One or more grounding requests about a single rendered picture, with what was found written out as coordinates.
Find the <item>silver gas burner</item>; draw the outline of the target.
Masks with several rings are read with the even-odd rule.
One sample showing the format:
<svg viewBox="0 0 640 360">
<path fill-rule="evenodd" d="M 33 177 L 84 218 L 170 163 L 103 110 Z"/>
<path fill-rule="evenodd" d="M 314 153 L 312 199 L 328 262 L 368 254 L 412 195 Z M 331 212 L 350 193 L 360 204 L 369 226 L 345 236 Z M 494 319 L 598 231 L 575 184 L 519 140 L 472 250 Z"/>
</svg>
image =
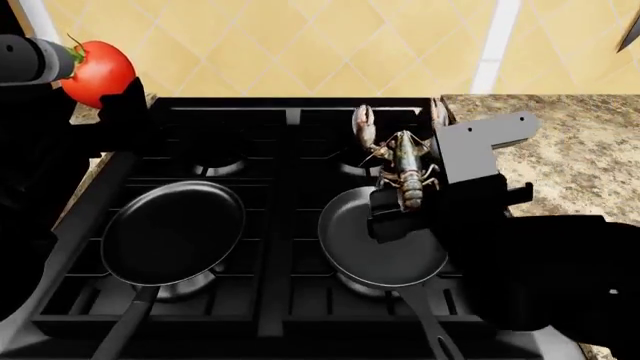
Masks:
<svg viewBox="0 0 640 360">
<path fill-rule="evenodd" d="M 244 167 L 245 158 L 241 155 L 204 157 L 193 161 L 191 172 L 201 177 L 221 177 L 237 173 Z"/>
<path fill-rule="evenodd" d="M 399 293 L 395 291 L 380 290 L 372 287 L 366 287 L 362 284 L 358 284 L 355 281 L 350 280 L 340 272 L 335 272 L 335 277 L 341 282 L 341 284 L 343 284 L 349 290 L 356 293 L 358 296 L 367 297 L 370 299 L 377 299 L 377 300 L 391 299 L 392 301 L 395 301 L 396 299 L 400 299 Z"/>
<path fill-rule="evenodd" d="M 201 293 L 214 283 L 218 275 L 224 272 L 226 267 L 227 262 L 222 261 L 193 278 L 176 284 L 164 285 L 160 287 L 156 300 L 158 302 L 175 302 Z"/>
<path fill-rule="evenodd" d="M 358 161 L 340 161 L 339 170 L 350 176 L 375 178 L 379 176 L 382 165 L 382 162 L 376 159 L 369 159 L 364 164 L 359 164 Z"/>
</svg>

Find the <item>dark knife blade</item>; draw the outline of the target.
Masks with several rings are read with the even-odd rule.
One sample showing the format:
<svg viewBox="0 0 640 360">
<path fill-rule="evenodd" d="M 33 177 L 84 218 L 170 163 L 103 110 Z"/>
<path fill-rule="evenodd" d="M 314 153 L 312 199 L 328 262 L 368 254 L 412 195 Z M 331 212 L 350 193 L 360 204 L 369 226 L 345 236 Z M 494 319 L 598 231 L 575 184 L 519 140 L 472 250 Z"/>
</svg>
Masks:
<svg viewBox="0 0 640 360">
<path fill-rule="evenodd" d="M 634 22 L 629 27 L 628 32 L 620 42 L 619 47 L 617 49 L 617 53 L 620 53 L 623 50 L 625 50 L 627 47 L 629 47 L 630 44 L 633 43 L 633 41 L 635 41 L 639 37 L 640 37 L 640 14 L 637 15 Z"/>
</svg>

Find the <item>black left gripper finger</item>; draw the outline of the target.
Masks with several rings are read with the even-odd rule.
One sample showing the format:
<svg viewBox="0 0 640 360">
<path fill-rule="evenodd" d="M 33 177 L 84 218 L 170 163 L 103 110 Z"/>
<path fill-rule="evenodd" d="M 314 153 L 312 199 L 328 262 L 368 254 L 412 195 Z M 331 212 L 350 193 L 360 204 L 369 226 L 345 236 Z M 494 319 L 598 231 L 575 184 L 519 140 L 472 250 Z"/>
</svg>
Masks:
<svg viewBox="0 0 640 360">
<path fill-rule="evenodd" d="M 144 87 L 139 77 L 135 77 L 122 93 L 103 95 L 100 101 L 100 122 L 131 122 L 148 117 Z"/>
</svg>

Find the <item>brown green lobster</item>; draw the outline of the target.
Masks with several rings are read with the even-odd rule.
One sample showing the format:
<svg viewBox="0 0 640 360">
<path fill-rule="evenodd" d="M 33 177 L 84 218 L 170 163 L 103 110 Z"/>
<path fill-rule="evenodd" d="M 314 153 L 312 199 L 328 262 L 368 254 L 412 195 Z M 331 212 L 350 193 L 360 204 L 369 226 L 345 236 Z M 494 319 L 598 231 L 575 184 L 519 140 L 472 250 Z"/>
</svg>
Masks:
<svg viewBox="0 0 640 360">
<path fill-rule="evenodd" d="M 352 129 L 362 149 L 369 153 L 361 165 L 370 158 L 382 158 L 389 161 L 391 170 L 380 170 L 376 189 L 382 190 L 385 185 L 396 189 L 397 200 L 402 211 L 416 211 L 422 206 L 424 185 L 433 185 L 439 189 L 439 181 L 431 176 L 433 171 L 439 172 L 436 164 L 426 170 L 422 167 L 421 158 L 431 150 L 431 143 L 420 140 L 410 131 L 398 131 L 383 143 L 375 143 L 376 126 L 374 113 L 369 105 L 362 104 L 352 115 Z"/>
</svg>

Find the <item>black gas cooktop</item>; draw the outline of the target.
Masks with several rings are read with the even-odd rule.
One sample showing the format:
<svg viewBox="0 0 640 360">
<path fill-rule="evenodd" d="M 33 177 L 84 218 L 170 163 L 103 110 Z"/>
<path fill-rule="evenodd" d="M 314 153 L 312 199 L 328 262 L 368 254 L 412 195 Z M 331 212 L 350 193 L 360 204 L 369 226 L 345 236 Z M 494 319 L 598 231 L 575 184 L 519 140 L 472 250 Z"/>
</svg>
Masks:
<svg viewBox="0 0 640 360">
<path fill-rule="evenodd" d="M 271 200 L 269 234 L 264 242 L 263 260 L 259 273 L 259 293 L 256 304 L 256 328 L 253 335 L 196 335 L 191 338 L 176 336 L 147 337 L 142 335 L 142 324 L 132 341 L 122 352 L 122 360 L 434 360 L 424 339 L 422 327 L 404 337 L 371 337 L 363 335 L 329 335 L 314 331 L 293 334 L 286 332 L 283 321 L 288 314 L 291 270 L 291 235 L 288 229 L 292 199 L 287 194 L 290 167 L 296 144 L 294 127 L 300 121 L 303 109 L 350 109 L 355 101 L 350 98 L 312 100 L 308 98 L 267 100 L 223 100 L 215 98 L 162 98 L 152 106 L 156 109 L 214 108 L 231 110 L 283 110 L 285 127 L 280 135 L 276 153 L 277 167 Z M 70 238 L 73 250 L 63 260 L 63 272 L 53 282 L 42 303 L 55 290 L 68 271 L 81 238 L 81 225 L 62 224 L 57 230 L 60 238 Z M 23 345 L 5 353 L 12 360 L 90 360 L 100 342 L 99 338 L 54 338 L 45 335 L 30 322 L 40 341 Z"/>
</svg>

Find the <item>black frying pan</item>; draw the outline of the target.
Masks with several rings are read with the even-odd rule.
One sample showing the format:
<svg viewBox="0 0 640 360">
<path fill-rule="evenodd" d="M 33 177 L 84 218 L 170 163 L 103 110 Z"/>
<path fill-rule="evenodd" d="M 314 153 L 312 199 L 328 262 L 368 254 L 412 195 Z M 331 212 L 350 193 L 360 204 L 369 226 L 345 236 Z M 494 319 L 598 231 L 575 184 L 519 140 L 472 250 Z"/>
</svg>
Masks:
<svg viewBox="0 0 640 360">
<path fill-rule="evenodd" d="M 101 259 L 111 275 L 139 289 L 91 360 L 118 360 L 161 287 L 188 281 L 224 260 L 245 220 L 237 194 L 204 181 L 163 185 L 120 209 L 105 229 Z"/>
<path fill-rule="evenodd" d="M 430 230 L 380 244 L 368 233 L 372 186 L 334 197 L 318 221 L 325 256 L 345 278 L 365 287 L 390 290 L 414 311 L 436 360 L 466 360 L 431 310 L 424 283 L 446 265 L 448 254 Z"/>
</svg>

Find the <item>black cast iron grate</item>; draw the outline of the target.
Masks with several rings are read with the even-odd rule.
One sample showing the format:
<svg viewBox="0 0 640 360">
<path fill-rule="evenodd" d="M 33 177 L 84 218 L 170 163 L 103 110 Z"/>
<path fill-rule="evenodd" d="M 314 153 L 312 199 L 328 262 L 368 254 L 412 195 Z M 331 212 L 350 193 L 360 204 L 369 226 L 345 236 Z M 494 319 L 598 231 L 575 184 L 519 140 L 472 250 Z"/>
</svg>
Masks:
<svg viewBox="0 0 640 360">
<path fill-rule="evenodd" d="M 375 178 L 350 176 L 340 161 L 366 158 L 353 139 L 350 109 L 303 109 L 294 127 L 293 170 L 287 194 L 292 199 L 288 229 L 291 270 L 286 332 L 321 331 L 329 335 L 404 337 L 419 328 L 402 299 L 358 296 L 335 277 L 317 237 L 318 219 L 330 200 L 344 191 L 374 185 Z"/>
<path fill-rule="evenodd" d="M 242 239 L 227 267 L 203 290 L 175 302 L 156 302 L 141 329 L 147 337 L 253 335 L 259 273 L 271 221 L 276 153 L 285 127 L 283 110 L 156 109 L 161 130 L 138 158 L 114 155 L 63 218 L 83 231 L 68 271 L 32 317 L 54 338 L 99 338 L 126 310 L 135 290 L 108 274 L 99 245 L 107 224 L 130 200 L 161 185 L 201 180 L 224 185 L 244 203 Z M 191 172 L 197 158 L 241 155 L 245 167 L 230 176 Z"/>
</svg>

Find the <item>red tomato with green stem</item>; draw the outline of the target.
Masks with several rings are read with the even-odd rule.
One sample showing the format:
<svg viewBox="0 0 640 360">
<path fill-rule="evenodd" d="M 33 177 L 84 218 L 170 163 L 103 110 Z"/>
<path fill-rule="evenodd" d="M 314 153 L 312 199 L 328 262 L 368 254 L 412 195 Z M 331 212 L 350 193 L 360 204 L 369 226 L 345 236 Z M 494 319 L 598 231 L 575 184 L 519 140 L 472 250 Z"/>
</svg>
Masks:
<svg viewBox="0 0 640 360">
<path fill-rule="evenodd" d="M 74 101 L 87 107 L 101 109 L 100 98 L 119 95 L 136 78 L 130 59 L 117 47 L 104 41 L 74 41 L 67 47 L 74 60 L 72 74 L 60 80 L 64 92 Z"/>
</svg>

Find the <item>grey left gripper cylinder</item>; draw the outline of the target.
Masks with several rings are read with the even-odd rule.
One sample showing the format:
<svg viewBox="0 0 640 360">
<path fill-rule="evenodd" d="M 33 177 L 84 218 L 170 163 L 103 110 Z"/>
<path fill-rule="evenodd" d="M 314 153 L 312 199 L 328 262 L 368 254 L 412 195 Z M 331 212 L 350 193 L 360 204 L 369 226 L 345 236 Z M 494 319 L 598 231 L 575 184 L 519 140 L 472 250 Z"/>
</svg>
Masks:
<svg viewBox="0 0 640 360">
<path fill-rule="evenodd" d="M 53 83 L 71 77 L 74 68 L 67 47 L 41 38 L 0 35 L 0 87 Z"/>
</svg>

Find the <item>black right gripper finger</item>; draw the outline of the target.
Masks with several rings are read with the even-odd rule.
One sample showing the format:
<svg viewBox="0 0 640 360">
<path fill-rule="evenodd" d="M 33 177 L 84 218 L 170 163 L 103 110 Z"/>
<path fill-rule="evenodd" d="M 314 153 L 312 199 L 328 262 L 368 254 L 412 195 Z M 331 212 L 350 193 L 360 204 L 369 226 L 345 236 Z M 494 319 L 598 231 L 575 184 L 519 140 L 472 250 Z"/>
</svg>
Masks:
<svg viewBox="0 0 640 360">
<path fill-rule="evenodd" d="M 533 200 L 533 184 L 526 182 L 525 185 L 517 188 L 508 188 L 504 195 L 504 206 L 514 206 L 522 203 L 529 203 Z"/>
<path fill-rule="evenodd" d="M 385 188 L 369 195 L 369 236 L 379 244 L 395 242 L 417 230 L 427 229 L 429 211 L 423 207 L 406 210 L 401 206 L 398 191 Z"/>
</svg>

